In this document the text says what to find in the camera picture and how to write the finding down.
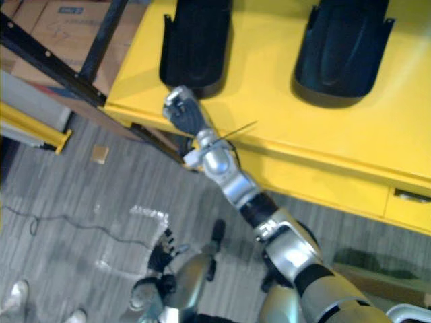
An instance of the gray carpet floor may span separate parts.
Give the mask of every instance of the gray carpet floor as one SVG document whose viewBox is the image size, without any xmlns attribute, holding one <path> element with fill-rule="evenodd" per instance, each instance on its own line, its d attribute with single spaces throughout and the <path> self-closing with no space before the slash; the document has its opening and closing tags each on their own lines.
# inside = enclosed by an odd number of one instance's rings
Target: gray carpet floor
<svg viewBox="0 0 431 323">
<path fill-rule="evenodd" d="M 137 205 L 168 213 L 177 243 L 191 244 L 174 261 L 174 269 L 206 243 L 213 222 L 221 217 L 228 223 L 226 239 L 215 281 L 207 285 L 200 310 L 254 322 L 265 296 L 259 291 L 265 274 L 261 247 L 217 187 L 149 145 L 119 138 L 80 117 L 74 117 L 70 127 L 74 134 L 59 156 L 18 147 L 3 178 L 2 205 L 41 217 L 69 215 L 80 224 L 101 225 L 118 237 L 150 246 L 162 225 L 131 209 Z M 104 165 L 90 161 L 94 145 L 109 147 Z M 405 269 L 431 280 L 429 236 L 271 195 L 315 232 L 328 263 L 337 253 L 355 249 L 372 254 L 387 269 Z M 89 322 L 117 321 L 136 278 L 145 274 L 148 249 L 59 220 L 39 223 L 33 236 L 31 219 L 7 209 L 2 216 L 0 299 L 15 280 L 27 279 L 27 322 L 59 323 L 79 306 L 87 310 Z M 373 266 L 370 258 L 352 261 Z"/>
</svg>

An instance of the white sneaker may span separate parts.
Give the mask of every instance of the white sneaker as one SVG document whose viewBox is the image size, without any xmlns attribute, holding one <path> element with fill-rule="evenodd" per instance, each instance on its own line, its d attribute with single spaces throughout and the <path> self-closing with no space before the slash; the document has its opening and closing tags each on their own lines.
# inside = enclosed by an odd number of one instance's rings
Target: white sneaker
<svg viewBox="0 0 431 323">
<path fill-rule="evenodd" d="M 68 319 L 64 323 L 86 323 L 87 322 L 87 314 L 82 309 L 78 309 L 68 317 Z"/>
<path fill-rule="evenodd" d="M 28 299 L 28 288 L 28 283 L 26 281 L 17 281 L 15 284 L 13 284 L 11 293 L 1 307 L 0 315 L 24 315 Z"/>
</svg>

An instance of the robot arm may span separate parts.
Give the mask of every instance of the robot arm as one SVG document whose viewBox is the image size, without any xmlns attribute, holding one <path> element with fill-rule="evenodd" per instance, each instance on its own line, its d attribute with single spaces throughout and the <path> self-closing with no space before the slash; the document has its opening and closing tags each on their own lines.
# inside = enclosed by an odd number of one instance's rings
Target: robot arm
<svg viewBox="0 0 431 323">
<path fill-rule="evenodd" d="M 265 264 L 279 284 L 295 286 L 307 322 L 390 322 L 349 281 L 323 264 L 309 232 L 240 169 L 232 147 L 212 129 L 189 89 L 177 87 L 171 92 L 164 116 L 196 138 L 199 150 L 188 153 L 185 163 L 202 166 L 252 226 L 256 239 L 265 244 Z"/>
</svg>

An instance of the brown cardboard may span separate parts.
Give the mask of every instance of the brown cardboard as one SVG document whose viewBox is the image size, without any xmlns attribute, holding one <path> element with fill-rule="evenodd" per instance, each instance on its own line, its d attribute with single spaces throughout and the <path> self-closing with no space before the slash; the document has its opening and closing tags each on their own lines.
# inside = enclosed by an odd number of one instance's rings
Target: brown cardboard
<svg viewBox="0 0 431 323">
<path fill-rule="evenodd" d="M 4 13 L 7 17 L 13 18 L 15 12 L 20 6 L 20 0 L 7 0 L 1 5 L 1 13 Z M 1 68 L 6 72 L 10 73 L 15 65 L 17 56 L 13 54 L 9 49 L 0 46 L 0 61 Z"/>
<path fill-rule="evenodd" d="M 109 3 L 50 2 L 32 35 L 75 71 L 79 71 L 108 7 Z M 109 92 L 145 9 L 146 6 L 138 4 L 126 6 L 94 82 L 101 92 Z M 15 64 L 12 74 L 62 96 L 70 95 L 58 83 L 21 59 Z"/>
<path fill-rule="evenodd" d="M 5 14 L 9 18 L 12 18 L 20 6 L 20 2 L 20 0 L 6 0 L 3 5 L 1 5 L 1 13 Z"/>
</svg>

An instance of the drawer handle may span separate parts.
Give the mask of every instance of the drawer handle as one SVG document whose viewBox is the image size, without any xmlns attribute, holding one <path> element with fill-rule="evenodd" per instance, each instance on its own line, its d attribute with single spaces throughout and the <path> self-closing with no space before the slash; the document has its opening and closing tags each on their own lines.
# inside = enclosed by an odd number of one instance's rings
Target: drawer handle
<svg viewBox="0 0 431 323">
<path fill-rule="evenodd" d="M 398 188 L 395 189 L 395 192 L 393 193 L 396 197 L 399 197 L 403 200 L 409 200 L 409 201 L 415 201 L 419 203 L 430 203 L 431 197 L 408 192 L 406 190 L 399 190 Z"/>
</svg>

